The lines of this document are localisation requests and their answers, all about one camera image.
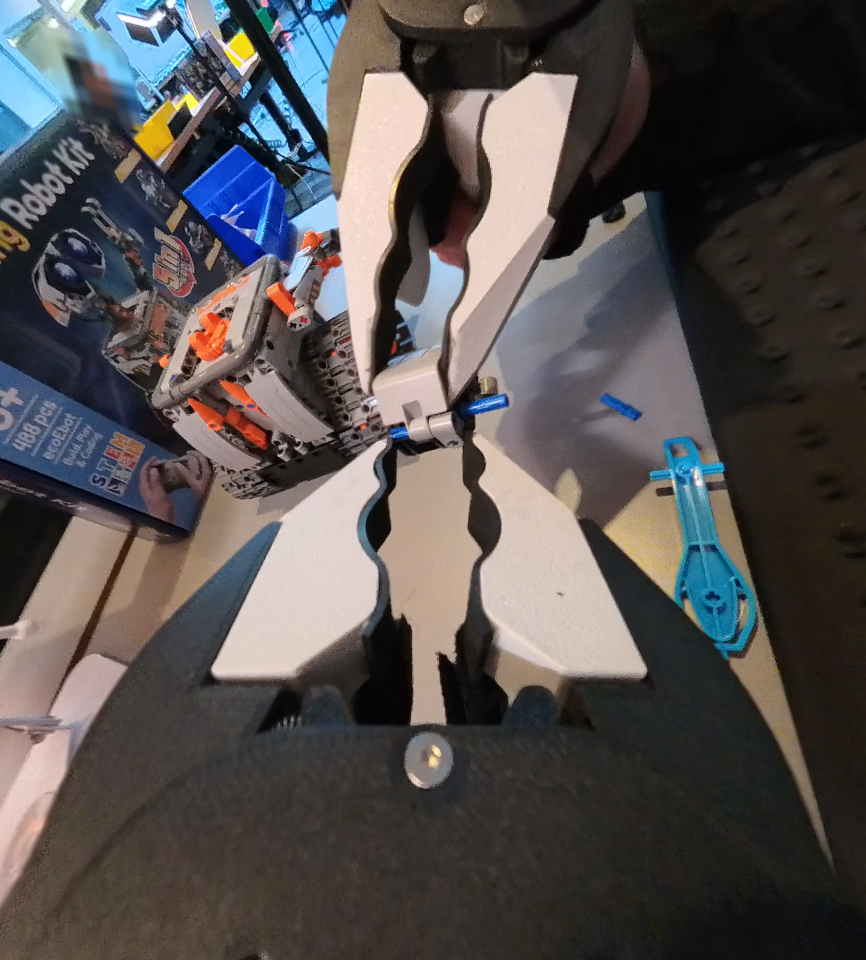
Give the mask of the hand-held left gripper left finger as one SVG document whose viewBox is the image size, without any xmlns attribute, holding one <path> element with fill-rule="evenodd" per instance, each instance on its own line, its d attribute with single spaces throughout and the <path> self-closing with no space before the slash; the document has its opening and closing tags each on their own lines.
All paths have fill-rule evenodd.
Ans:
<svg viewBox="0 0 866 960">
<path fill-rule="evenodd" d="M 395 449 L 376 442 L 286 513 L 211 668 L 223 683 L 295 691 L 367 681 L 365 637 L 390 600 L 368 539 L 385 503 Z"/>
</svg>

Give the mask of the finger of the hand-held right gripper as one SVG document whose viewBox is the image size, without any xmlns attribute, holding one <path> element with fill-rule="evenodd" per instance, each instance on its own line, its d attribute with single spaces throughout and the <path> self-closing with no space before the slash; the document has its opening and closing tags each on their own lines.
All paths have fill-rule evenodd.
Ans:
<svg viewBox="0 0 866 960">
<path fill-rule="evenodd" d="M 422 214 L 396 213 L 395 205 L 430 120 L 428 102 L 403 73 L 364 78 L 338 213 L 352 348 L 368 393 L 390 359 L 391 348 L 377 343 L 381 322 L 394 331 L 396 301 L 418 306 L 429 284 Z"/>
<path fill-rule="evenodd" d="M 448 320 L 449 406 L 475 378 L 552 233 L 549 207 L 577 83 L 570 74 L 531 74 L 484 107 L 482 207 L 464 241 L 463 291 Z"/>
</svg>

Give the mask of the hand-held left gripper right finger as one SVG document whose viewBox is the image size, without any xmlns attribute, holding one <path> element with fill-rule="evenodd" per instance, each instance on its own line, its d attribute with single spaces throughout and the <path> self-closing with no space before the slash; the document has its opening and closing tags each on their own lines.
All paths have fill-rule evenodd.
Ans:
<svg viewBox="0 0 866 960">
<path fill-rule="evenodd" d="M 643 680 L 646 664 L 574 514 L 491 442 L 463 446 L 471 573 L 462 653 L 503 693 Z"/>
</svg>

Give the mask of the small black grey brick assembly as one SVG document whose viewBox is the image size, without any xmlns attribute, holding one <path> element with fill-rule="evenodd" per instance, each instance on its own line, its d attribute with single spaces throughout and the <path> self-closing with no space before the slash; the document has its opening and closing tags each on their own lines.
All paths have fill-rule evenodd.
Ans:
<svg viewBox="0 0 866 960">
<path fill-rule="evenodd" d="M 460 399 L 448 400 L 441 353 L 434 346 L 394 358 L 373 380 L 378 412 L 390 437 L 404 448 L 459 448 L 475 417 L 510 405 L 492 378 L 476 383 Z"/>
</svg>

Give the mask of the person's right hand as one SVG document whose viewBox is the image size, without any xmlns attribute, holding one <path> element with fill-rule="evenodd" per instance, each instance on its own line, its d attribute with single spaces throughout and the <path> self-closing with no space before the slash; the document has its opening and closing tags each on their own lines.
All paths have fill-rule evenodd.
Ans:
<svg viewBox="0 0 866 960">
<path fill-rule="evenodd" d="M 652 100 L 652 71 L 639 41 L 631 48 L 631 64 L 627 83 L 620 98 L 614 122 L 604 150 L 606 170 L 612 170 L 631 150 L 646 123 Z"/>
</svg>

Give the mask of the blue plastic storage bin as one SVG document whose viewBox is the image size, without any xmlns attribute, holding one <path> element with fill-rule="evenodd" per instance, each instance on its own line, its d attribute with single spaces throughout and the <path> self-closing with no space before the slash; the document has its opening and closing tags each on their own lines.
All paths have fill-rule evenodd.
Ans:
<svg viewBox="0 0 866 960">
<path fill-rule="evenodd" d="M 286 191 L 243 147 L 231 148 L 183 195 L 243 264 L 265 256 L 293 260 L 296 231 Z"/>
</svg>

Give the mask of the black metal shelf rack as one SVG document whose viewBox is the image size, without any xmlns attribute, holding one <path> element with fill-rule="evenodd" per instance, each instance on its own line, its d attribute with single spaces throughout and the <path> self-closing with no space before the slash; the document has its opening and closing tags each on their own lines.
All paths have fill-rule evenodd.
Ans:
<svg viewBox="0 0 866 960">
<path fill-rule="evenodd" d="M 326 86 L 343 14 L 343 2 L 102 2 L 94 19 L 127 53 L 146 118 L 199 99 L 156 162 L 178 186 L 241 146 L 316 200 L 329 187 Z"/>
</svg>

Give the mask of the blue plastic separator tool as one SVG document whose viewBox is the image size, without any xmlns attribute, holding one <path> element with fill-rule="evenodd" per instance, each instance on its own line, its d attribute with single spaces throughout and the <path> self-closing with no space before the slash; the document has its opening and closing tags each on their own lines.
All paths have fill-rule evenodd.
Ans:
<svg viewBox="0 0 866 960">
<path fill-rule="evenodd" d="M 654 482 L 671 485 L 676 502 L 682 552 L 674 601 L 689 608 L 699 627 L 723 658 L 746 653 L 758 623 L 754 592 L 721 543 L 706 479 L 725 474 L 719 462 L 702 462 L 689 437 L 663 443 L 664 469 L 652 471 Z"/>
</svg>

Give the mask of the yellow plastic bin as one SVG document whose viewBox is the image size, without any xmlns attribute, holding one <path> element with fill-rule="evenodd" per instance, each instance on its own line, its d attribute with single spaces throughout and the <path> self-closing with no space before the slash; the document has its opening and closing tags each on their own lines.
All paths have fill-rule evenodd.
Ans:
<svg viewBox="0 0 866 960">
<path fill-rule="evenodd" d="M 192 93 L 163 102 L 133 137 L 136 147 L 152 162 L 159 162 L 192 122 L 199 99 Z"/>
</svg>

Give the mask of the grey orange tracked toy robot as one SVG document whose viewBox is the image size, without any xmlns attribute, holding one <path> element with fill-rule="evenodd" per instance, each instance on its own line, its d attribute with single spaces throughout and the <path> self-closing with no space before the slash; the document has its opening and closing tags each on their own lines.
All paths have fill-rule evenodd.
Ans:
<svg viewBox="0 0 866 960">
<path fill-rule="evenodd" d="M 266 498 L 342 469 L 385 438 L 347 312 L 317 302 L 342 265 L 337 229 L 308 231 L 289 265 L 265 255 L 190 313 L 151 405 L 234 498 Z"/>
</svg>

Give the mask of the black box with red stripe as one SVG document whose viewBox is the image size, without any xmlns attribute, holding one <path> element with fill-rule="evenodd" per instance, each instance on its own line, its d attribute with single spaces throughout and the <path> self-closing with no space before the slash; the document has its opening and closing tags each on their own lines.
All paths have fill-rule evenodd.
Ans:
<svg viewBox="0 0 866 960">
<path fill-rule="evenodd" d="M 136 534 L 156 543 L 178 543 L 190 534 L 175 524 L 151 517 L 141 510 L 118 505 L 93 493 L 28 467 L 0 458 L 0 492 L 29 503 L 49 506 L 70 517 L 96 523 L 107 529 Z"/>
</svg>

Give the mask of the black dimpled mat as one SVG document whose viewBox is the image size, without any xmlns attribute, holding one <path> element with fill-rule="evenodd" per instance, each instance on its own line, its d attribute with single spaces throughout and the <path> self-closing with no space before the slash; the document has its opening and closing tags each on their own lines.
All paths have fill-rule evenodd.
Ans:
<svg viewBox="0 0 866 960">
<path fill-rule="evenodd" d="M 866 140 L 648 209 L 834 868 L 866 913 Z"/>
</svg>

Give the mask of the white desk stand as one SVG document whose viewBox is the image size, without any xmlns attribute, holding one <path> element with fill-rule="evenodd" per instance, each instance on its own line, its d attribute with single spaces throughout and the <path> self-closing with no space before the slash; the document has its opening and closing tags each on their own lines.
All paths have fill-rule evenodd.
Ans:
<svg viewBox="0 0 866 960">
<path fill-rule="evenodd" d="M 0 902 L 18 881 L 72 759 L 126 666 L 79 655 L 81 624 L 24 613 L 0 627 Z"/>
</svg>

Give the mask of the blue robot kit box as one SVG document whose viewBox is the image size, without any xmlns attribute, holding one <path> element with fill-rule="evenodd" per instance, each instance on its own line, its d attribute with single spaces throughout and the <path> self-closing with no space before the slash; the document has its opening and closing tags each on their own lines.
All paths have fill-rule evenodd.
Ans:
<svg viewBox="0 0 866 960">
<path fill-rule="evenodd" d="M 207 458 L 151 405 L 244 264 L 117 128 L 60 111 L 0 155 L 0 458 L 191 532 Z"/>
</svg>

